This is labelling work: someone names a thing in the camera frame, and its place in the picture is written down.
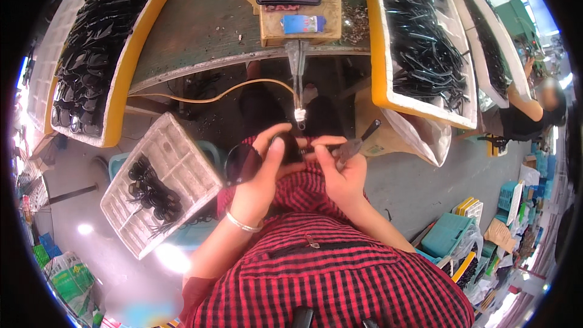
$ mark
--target concrete floor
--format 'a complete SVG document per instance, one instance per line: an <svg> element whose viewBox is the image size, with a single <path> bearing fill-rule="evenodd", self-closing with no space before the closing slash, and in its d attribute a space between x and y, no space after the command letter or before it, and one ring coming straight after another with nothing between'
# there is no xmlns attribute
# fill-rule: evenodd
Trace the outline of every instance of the concrete floor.
<svg viewBox="0 0 583 328"><path fill-rule="evenodd" d="M313 66L315 69L325 67ZM237 84L242 81L241 77L244 79L243 68L232 67L223 72L223 78L228 81L227 84L221 82L218 88ZM277 71L267 72L266 76L288 80L283 70L279 74ZM331 85L326 85L323 78L330 78L330 74L325 71L316 72L319 75L315 74L313 80L309 81L315 82L318 88L324 84L321 93L327 93L329 86L338 86L333 81L328 81ZM286 93L280 95L277 91L281 90L276 88L275 94L284 102L291 101ZM234 92L221 100L218 106L202 108L193 120L181 120L181 123L193 139L208 140L228 150L238 141L237 129L240 125L238 109L235 106L237 95L238 92ZM352 111L350 104L344 108L346 102L339 102L339 105L343 118L350 119L350 116L346 116ZM112 287L135 278L153 278L175 288L179 288L181 284L180 274L164 267L155 253L138 261L127 250L99 207L106 189L103 179L98 172L89 168L91 158L96 155L108 160L113 155L133 149L151 121L153 120L150 117L125 115L123 137L115 148L97 149L69 140L66 150L56 151L53 148L51 151L55 152L55 165L53 170L45 173L45 177L52 196L92 185L96 180L102 186L99 191L53 205L52 226L44 223L43 227L46 231L52 229L55 243L61 250L74 251L101 281L96 284L97 301L102 301ZM348 131L353 129L350 124L345 125L345 128ZM530 143L511 142L508 147L509 151L504 157L488 158L485 142L453 142L448 158L441 168L411 154L380 156L368 162L365 190L372 205L382 215L388 217L385 208L390 211L392 222L408 239L412 239L430 222L450 211L468 196L484 202L480 223L484 232L496 213L500 186L508 180L518 178L520 164L524 155L529 152ZM94 231L81 235L77 230L80 224L89 224Z"/></svg>

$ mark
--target metal clamp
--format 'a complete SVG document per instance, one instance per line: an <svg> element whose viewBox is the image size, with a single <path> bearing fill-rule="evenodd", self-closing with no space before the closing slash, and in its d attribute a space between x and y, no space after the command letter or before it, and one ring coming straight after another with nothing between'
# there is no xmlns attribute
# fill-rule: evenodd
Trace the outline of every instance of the metal clamp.
<svg viewBox="0 0 583 328"><path fill-rule="evenodd" d="M306 39L293 39L285 43L285 49L288 53L290 70L293 78L294 97L294 117L298 128L305 129L305 109L303 109L303 84L302 77L305 68L305 54L310 48L310 42Z"/></svg>

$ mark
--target zipper pull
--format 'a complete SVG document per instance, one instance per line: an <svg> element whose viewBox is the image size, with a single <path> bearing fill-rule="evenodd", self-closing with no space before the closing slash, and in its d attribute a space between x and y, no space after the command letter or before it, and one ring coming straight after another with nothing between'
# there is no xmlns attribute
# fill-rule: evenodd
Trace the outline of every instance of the zipper pull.
<svg viewBox="0 0 583 328"><path fill-rule="evenodd" d="M314 238L312 238L311 235L307 234L307 235L305 235L305 238L308 240L308 243L310 244L310 247L312 247L312 248L320 248L320 244L314 242Z"/></svg>

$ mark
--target hand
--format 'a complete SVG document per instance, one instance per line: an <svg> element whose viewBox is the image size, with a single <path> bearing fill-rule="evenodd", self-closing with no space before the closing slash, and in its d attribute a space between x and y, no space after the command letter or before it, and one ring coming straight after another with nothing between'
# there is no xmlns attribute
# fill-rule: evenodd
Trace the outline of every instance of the hand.
<svg viewBox="0 0 583 328"><path fill-rule="evenodd" d="M341 172L336 170L336 160L325 147L327 144L346 142L344 137L325 135L312 142L314 151L324 177L326 179L326 194L338 207L349 216L354 208L363 205L364 180L366 179L366 158L356 154L348 161Z"/></svg>
<svg viewBox="0 0 583 328"><path fill-rule="evenodd" d="M269 205L275 196L275 181L292 172L305 169L305 163L289 164L280 167L285 145L281 138L271 142L273 136L279 132L288 132L292 129L290 123L280 123L257 135L253 148L264 159L261 169L248 182L237 185L230 213L239 222L249 227L257 227L267 215ZM298 140L300 146L307 145L306 140Z"/></svg>
<svg viewBox="0 0 583 328"><path fill-rule="evenodd" d="M524 75L526 77L530 77L530 73L532 72L532 65L535 63L534 57L527 58L527 62L524 64Z"/></svg>

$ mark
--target woman's right hand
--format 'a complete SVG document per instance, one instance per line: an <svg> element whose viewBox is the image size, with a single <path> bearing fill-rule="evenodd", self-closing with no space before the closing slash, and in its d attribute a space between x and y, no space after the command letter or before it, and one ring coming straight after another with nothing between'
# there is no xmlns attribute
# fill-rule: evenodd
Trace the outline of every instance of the woman's right hand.
<svg viewBox="0 0 583 328"><path fill-rule="evenodd" d="M363 205L364 181L366 179L366 158L356 154L342 171L336 169L336 160L325 145L346 142L344 137L325 135L312 142L314 151L326 180L326 194L350 217L355 208Z"/></svg>

